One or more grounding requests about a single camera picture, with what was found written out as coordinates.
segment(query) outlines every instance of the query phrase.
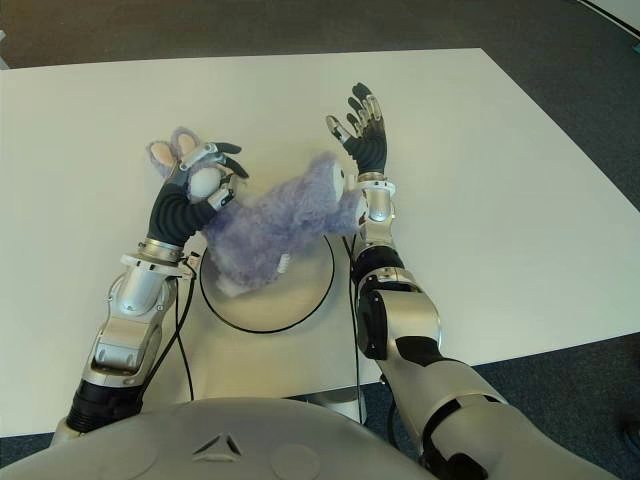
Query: black cable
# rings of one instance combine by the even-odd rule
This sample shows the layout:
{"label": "black cable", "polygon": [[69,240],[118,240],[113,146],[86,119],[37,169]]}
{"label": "black cable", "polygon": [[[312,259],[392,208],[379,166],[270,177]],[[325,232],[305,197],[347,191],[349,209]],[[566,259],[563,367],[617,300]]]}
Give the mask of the black cable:
{"label": "black cable", "polygon": [[347,245],[347,239],[342,237],[342,243],[344,244],[344,249],[349,256],[349,307],[351,309],[351,325],[353,326],[353,344],[355,350],[356,357],[356,398],[358,401],[358,418],[360,419],[360,423],[362,423],[362,403],[360,401],[360,357],[358,355],[358,328],[356,326],[356,315],[355,310],[353,308],[354,301],[353,298],[356,286],[353,284],[353,247],[356,243],[356,236],[353,236],[353,241],[351,242],[351,248]]}
{"label": "black cable", "polygon": [[[242,328],[239,327],[238,325],[233,324],[232,322],[230,322],[229,320],[227,320],[226,318],[224,318],[224,316],[218,312],[215,307],[213,306],[213,302],[209,301],[209,297],[207,297],[207,290],[204,288],[204,284],[202,283],[202,279],[204,278],[204,262],[201,262],[200,264],[200,291],[202,292],[202,296],[204,297],[204,301],[207,304],[207,306],[209,307],[209,310],[211,310],[211,312],[213,312],[213,314],[218,317],[221,321],[223,321],[224,323],[226,323],[227,325],[229,325],[230,327],[235,328],[236,330],[240,330],[242,332],[247,332],[247,333],[255,333],[258,335],[265,335],[265,334],[269,334],[269,333],[278,333],[278,332],[283,332],[285,330],[288,330],[291,327],[295,327],[296,325],[298,325],[299,323],[304,322],[307,318],[309,318],[311,315],[313,315],[314,313],[316,313],[318,311],[318,309],[322,306],[322,304],[324,303],[325,298],[327,298],[327,295],[329,295],[329,292],[331,291],[331,287],[333,286],[333,279],[336,276],[336,259],[335,256],[333,254],[333,248],[331,248],[331,243],[329,242],[329,239],[326,236],[323,236],[324,241],[327,242],[327,247],[329,247],[329,253],[331,254],[331,278],[329,279],[329,285],[327,285],[327,289],[324,292],[324,295],[322,295],[322,298],[320,299],[320,301],[317,303],[317,305],[315,307],[313,307],[313,310],[311,310],[309,313],[307,313],[304,317],[302,317],[300,320],[296,320],[294,323],[287,325],[286,327],[282,327],[282,328],[277,328],[275,330],[249,330],[248,328]],[[207,250],[205,249],[203,256],[207,255]]]}
{"label": "black cable", "polygon": [[187,314],[189,313],[189,308],[191,307],[191,300],[193,299],[193,286],[196,283],[196,272],[195,272],[195,270],[193,270],[193,268],[191,268],[191,265],[188,265],[186,263],[185,263],[185,265],[187,267],[189,267],[189,269],[191,270],[191,273],[193,275],[191,277],[191,281],[189,282],[189,293],[187,294],[187,303],[184,306],[184,310],[182,312],[182,316],[180,317],[180,322],[178,322],[178,327],[176,328],[176,331],[173,333],[173,335],[171,335],[171,338],[167,342],[167,345],[164,347],[164,350],[160,354],[160,357],[156,361],[156,363],[153,366],[153,368],[149,371],[149,375],[147,375],[147,378],[145,379],[144,383],[142,384],[142,389],[140,390],[140,393],[138,394],[138,399],[140,401],[142,401],[142,397],[144,396],[145,392],[147,391],[147,388],[149,388],[149,384],[151,383],[151,380],[153,380],[153,377],[155,376],[156,372],[160,368],[160,365],[162,365],[162,362],[164,361],[164,359],[166,358],[167,354],[169,353],[169,350],[171,350],[171,347],[173,346],[173,344],[177,340],[178,336],[180,335],[180,330],[182,330],[182,327],[184,326],[184,322],[187,319]]}
{"label": "black cable", "polygon": [[[178,331],[178,308],[180,305],[179,295],[180,286],[178,285],[178,279],[176,278],[176,332]],[[189,369],[189,360],[187,360],[187,353],[184,351],[184,345],[182,344],[182,337],[180,337],[180,332],[178,332],[178,345],[180,346],[180,353],[182,354],[182,361],[184,363],[184,369],[187,372],[187,380],[189,382],[189,398],[193,402],[195,399],[193,396],[193,381],[191,380],[191,370]]]}
{"label": "black cable", "polygon": [[389,413],[387,414],[387,438],[389,443],[398,448],[398,442],[396,441],[396,432],[393,429],[393,416],[396,413],[396,399],[391,393],[391,406],[389,407]]}

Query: black wire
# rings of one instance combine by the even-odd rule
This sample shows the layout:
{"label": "black wire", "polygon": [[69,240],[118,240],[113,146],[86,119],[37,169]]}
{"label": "black wire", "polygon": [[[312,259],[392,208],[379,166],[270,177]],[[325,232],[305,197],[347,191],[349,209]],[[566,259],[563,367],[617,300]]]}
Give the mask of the black wire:
{"label": "black wire", "polygon": [[391,393],[391,406],[389,407],[389,413],[387,414],[387,438],[389,443],[398,448],[398,442],[396,441],[396,432],[393,429],[393,416],[396,413],[396,399]]}
{"label": "black wire", "polygon": [[[179,291],[180,286],[178,285],[178,279],[176,278],[176,332],[178,331],[178,308],[180,305],[179,300]],[[187,353],[184,351],[184,345],[182,344],[182,338],[180,337],[180,332],[178,332],[178,345],[180,346],[180,353],[182,354],[182,361],[184,363],[184,369],[187,372],[187,380],[189,382],[189,398],[193,402],[193,381],[191,380],[191,370],[189,369],[189,360],[187,360]]]}
{"label": "black wire", "polygon": [[171,347],[173,346],[173,344],[177,340],[178,336],[180,335],[180,330],[182,330],[182,327],[184,326],[184,322],[187,319],[187,314],[189,313],[189,308],[191,307],[191,300],[193,298],[193,286],[196,283],[196,272],[195,272],[195,270],[193,270],[193,268],[191,268],[191,265],[188,265],[186,263],[185,263],[185,265],[187,265],[187,267],[189,267],[189,269],[191,270],[191,272],[193,274],[193,276],[191,277],[191,281],[189,282],[189,293],[187,294],[187,303],[185,304],[184,310],[182,311],[182,316],[180,317],[180,322],[178,322],[178,327],[176,328],[176,331],[173,333],[173,335],[171,335],[171,338],[167,342],[167,345],[164,347],[164,350],[160,354],[160,357],[156,361],[156,363],[153,366],[153,368],[149,371],[149,375],[147,375],[147,378],[145,379],[144,383],[142,384],[142,389],[140,390],[140,393],[138,394],[138,401],[142,401],[142,397],[144,396],[145,392],[147,391],[147,388],[149,388],[149,384],[151,383],[151,380],[153,380],[153,377],[155,376],[156,372],[160,368],[160,365],[162,365],[162,362],[164,361],[164,359],[166,358],[167,354],[169,353],[169,350],[171,350]]}
{"label": "black wire", "polygon": [[354,305],[354,293],[356,286],[353,282],[353,247],[356,243],[356,236],[353,236],[353,241],[351,242],[351,248],[347,245],[347,239],[342,237],[342,243],[344,244],[344,249],[349,256],[349,307],[351,309],[351,325],[353,326],[353,344],[356,358],[356,398],[358,401],[358,418],[360,423],[362,423],[362,403],[360,400],[360,356],[358,355],[358,328],[356,326],[356,315],[355,310],[353,308]]}

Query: black ring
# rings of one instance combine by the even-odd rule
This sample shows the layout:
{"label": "black ring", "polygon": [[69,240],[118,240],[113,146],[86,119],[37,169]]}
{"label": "black ring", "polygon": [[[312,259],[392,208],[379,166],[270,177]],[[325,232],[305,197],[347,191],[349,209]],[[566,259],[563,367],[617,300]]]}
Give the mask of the black ring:
{"label": "black ring", "polygon": [[[318,304],[313,308],[313,310],[311,310],[307,315],[305,315],[303,318],[301,318],[300,320],[298,320],[295,323],[292,323],[291,325],[289,325],[288,327],[283,327],[283,328],[278,328],[276,330],[249,330],[248,328],[242,328],[242,327],[238,327],[237,325],[234,325],[233,323],[229,322],[228,320],[226,320],[222,315],[220,315],[215,308],[213,308],[213,305],[211,305],[211,303],[209,303],[209,299],[207,298],[207,294],[204,291],[204,286],[202,285],[202,277],[204,277],[204,275],[202,275],[202,267],[204,266],[204,258],[203,261],[200,262],[200,275],[198,275],[198,277],[200,277],[200,291],[202,292],[202,296],[204,297],[204,301],[207,303],[207,306],[209,307],[209,309],[213,312],[213,314],[218,317],[220,320],[222,320],[224,323],[226,323],[227,325],[229,325],[230,327],[235,328],[236,330],[241,330],[243,332],[247,332],[247,333],[257,333],[257,334],[263,334],[263,333],[278,333],[278,332],[283,332],[284,330],[288,330],[291,327],[295,327],[296,325],[301,324],[302,322],[304,322],[307,318],[309,318],[311,315],[313,315],[314,313],[316,313],[316,311],[320,308],[320,306],[323,304],[324,299],[327,298],[327,295],[329,295],[329,291],[331,290],[331,287],[333,286],[333,278],[336,274],[336,259],[333,255],[333,248],[331,248],[331,243],[329,242],[329,239],[327,238],[326,235],[322,236],[325,240],[325,242],[327,242],[327,246],[329,247],[329,252],[331,252],[331,280],[329,280],[329,285],[327,286],[327,290],[326,292],[324,292],[324,295],[322,296],[322,298],[320,299],[320,301],[318,302]],[[204,257],[207,254],[207,250],[209,250],[208,248],[205,249],[204,253],[202,254],[202,256]]]}

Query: stuffed animal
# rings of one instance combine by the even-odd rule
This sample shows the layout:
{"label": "stuffed animal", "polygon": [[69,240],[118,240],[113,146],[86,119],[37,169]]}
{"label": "stuffed animal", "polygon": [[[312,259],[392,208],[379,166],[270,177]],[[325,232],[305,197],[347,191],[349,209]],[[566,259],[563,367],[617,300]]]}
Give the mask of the stuffed animal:
{"label": "stuffed animal", "polygon": [[[171,142],[153,142],[147,153],[166,177],[176,162],[200,144],[186,128]],[[213,161],[190,173],[192,202],[209,197],[225,175]],[[202,229],[219,275],[218,288],[234,297],[262,288],[286,272],[295,254],[324,234],[353,235],[367,215],[360,190],[344,192],[344,172],[333,153],[316,157],[307,171],[258,198],[238,196]]]}

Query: metal joint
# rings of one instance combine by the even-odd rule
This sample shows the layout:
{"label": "metal joint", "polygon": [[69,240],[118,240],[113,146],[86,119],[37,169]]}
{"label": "metal joint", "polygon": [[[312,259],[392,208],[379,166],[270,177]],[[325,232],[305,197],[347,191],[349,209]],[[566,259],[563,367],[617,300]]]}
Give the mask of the metal joint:
{"label": "metal joint", "polygon": [[146,238],[144,243],[139,243],[138,253],[150,260],[161,262],[178,263],[182,256],[182,248],[170,243],[159,242],[151,238]]}

